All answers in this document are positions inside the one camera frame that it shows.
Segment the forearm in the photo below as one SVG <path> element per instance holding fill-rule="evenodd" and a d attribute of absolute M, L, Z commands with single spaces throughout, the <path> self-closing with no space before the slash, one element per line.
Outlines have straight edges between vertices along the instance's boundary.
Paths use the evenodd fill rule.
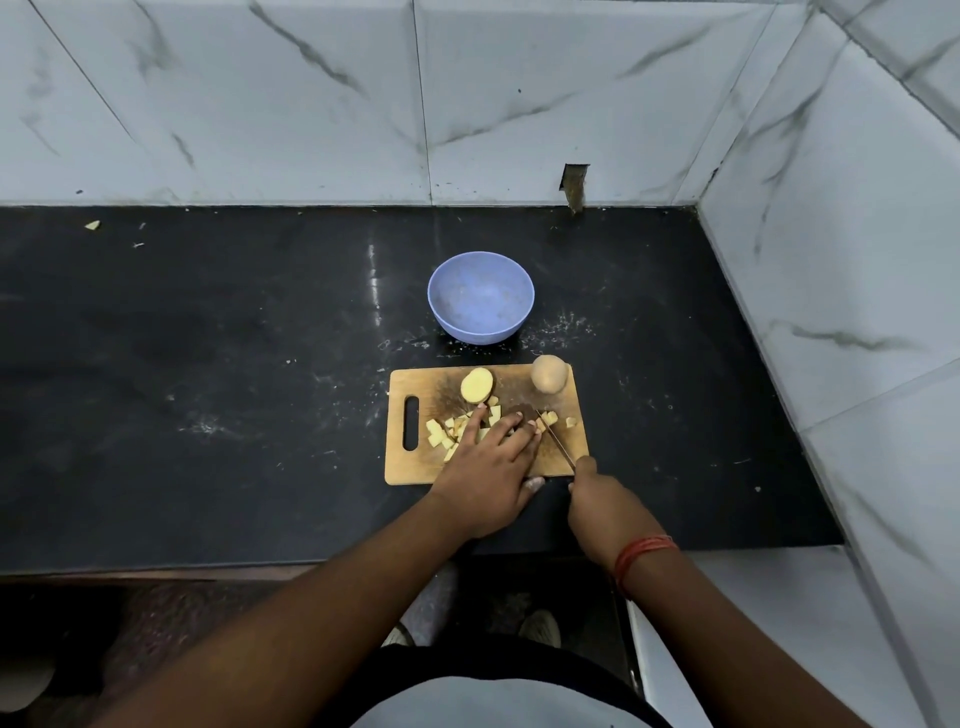
<path fill-rule="evenodd" d="M 717 728 L 867 728 L 679 551 L 640 556 L 624 587 Z"/>
<path fill-rule="evenodd" d="M 464 540 L 442 500 L 425 497 L 194 647 L 98 728 L 305 724 Z"/>

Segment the blue bowl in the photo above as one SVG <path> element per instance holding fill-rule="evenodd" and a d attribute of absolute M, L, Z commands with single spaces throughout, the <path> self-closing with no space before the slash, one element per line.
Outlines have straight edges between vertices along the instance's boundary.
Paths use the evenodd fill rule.
<path fill-rule="evenodd" d="M 441 263 L 426 286 L 433 315 L 465 344 L 496 344 L 526 321 L 534 307 L 534 282 L 505 255 L 475 251 Z"/>

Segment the grey t-shirt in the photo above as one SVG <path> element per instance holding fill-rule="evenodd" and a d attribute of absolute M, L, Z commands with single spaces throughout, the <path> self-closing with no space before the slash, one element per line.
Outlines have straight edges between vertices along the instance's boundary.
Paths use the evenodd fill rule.
<path fill-rule="evenodd" d="M 440 677 L 387 698 L 355 728 L 650 728 L 619 708 L 535 680 Z"/>

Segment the wall tile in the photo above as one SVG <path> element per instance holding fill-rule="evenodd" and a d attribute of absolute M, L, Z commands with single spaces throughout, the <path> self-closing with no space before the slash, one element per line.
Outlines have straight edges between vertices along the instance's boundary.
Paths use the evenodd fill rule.
<path fill-rule="evenodd" d="M 822 14 L 701 205 L 803 429 L 960 356 L 960 141 Z"/>
<path fill-rule="evenodd" d="M 954 362 L 804 433 L 942 725 L 960 724 L 958 413 Z"/>
<path fill-rule="evenodd" d="M 960 3 L 824 0 L 859 43 L 960 133 Z"/>
<path fill-rule="evenodd" d="M 720 166 L 737 133 L 770 84 L 804 26 L 806 17 L 807 10 L 801 5 L 781 5 L 774 9 L 716 121 L 710 127 L 684 183 L 674 196 L 673 205 L 690 205 L 703 196 L 713 172 Z"/>
<path fill-rule="evenodd" d="M 433 199 L 669 204 L 769 5 L 417 0 Z"/>
<path fill-rule="evenodd" d="M 0 0 L 0 204 L 162 196 L 124 132 L 27 0 Z"/>
<path fill-rule="evenodd" d="M 37 6 L 171 202 L 429 202 L 407 0 Z"/>
<path fill-rule="evenodd" d="M 840 546 L 691 553 L 747 617 L 873 728 L 921 726 L 923 716 Z M 644 692 L 683 728 L 710 728 L 683 674 L 633 604 Z"/>

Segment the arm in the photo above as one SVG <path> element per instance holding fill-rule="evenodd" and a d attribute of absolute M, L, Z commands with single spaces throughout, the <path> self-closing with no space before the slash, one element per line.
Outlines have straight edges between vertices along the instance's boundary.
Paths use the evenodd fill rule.
<path fill-rule="evenodd" d="M 592 458 L 577 461 L 570 493 L 570 527 L 587 556 L 609 572 L 628 543 L 663 533 L 639 498 L 597 474 Z M 717 728 L 868 728 L 678 550 L 641 555 L 623 586 Z"/>
<path fill-rule="evenodd" d="M 96 728 L 293 728 L 380 646 L 437 568 L 471 538 L 509 525 L 535 493 L 520 481 L 540 436 L 519 415 L 464 443 L 413 508 L 309 571 L 163 668 Z"/>

